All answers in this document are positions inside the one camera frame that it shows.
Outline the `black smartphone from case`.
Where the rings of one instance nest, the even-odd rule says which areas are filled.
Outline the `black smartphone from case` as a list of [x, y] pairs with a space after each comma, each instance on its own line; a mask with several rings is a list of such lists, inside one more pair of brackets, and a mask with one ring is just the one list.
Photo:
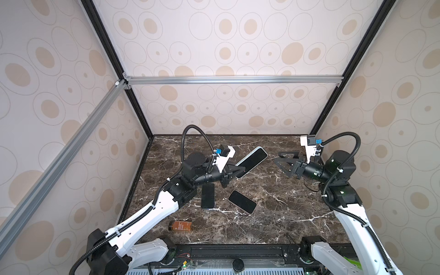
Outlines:
[[215, 185], [206, 183], [202, 186], [201, 208], [213, 209], [215, 207]]

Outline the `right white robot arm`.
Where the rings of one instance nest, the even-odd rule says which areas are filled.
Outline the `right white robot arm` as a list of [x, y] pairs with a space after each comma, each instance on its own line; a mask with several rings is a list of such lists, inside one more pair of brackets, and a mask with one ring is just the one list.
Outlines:
[[401, 270], [389, 257], [376, 232], [371, 226], [363, 201], [349, 184], [356, 170], [354, 157], [359, 151], [337, 150], [324, 164], [313, 162], [299, 152], [280, 152], [274, 160], [288, 177], [309, 178], [319, 182], [321, 198], [342, 224], [354, 248], [361, 267], [334, 252], [321, 237], [304, 237], [300, 250], [307, 261], [318, 261], [331, 273], [353, 275], [399, 275]]

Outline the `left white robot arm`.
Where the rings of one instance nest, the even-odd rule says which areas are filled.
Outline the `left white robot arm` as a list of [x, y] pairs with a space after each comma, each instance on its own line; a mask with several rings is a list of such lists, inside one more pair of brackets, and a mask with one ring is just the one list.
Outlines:
[[124, 275], [128, 271], [161, 262], [174, 251], [167, 238], [157, 238], [139, 245], [137, 242], [148, 231], [169, 215], [177, 212], [197, 194], [204, 184], [220, 182], [226, 187], [231, 180], [245, 172], [245, 167], [228, 162], [233, 156], [214, 154], [207, 158], [201, 152], [181, 159], [178, 172], [161, 185], [154, 199], [134, 215], [103, 232], [93, 231], [87, 242], [87, 251], [76, 265], [85, 261], [92, 275]]

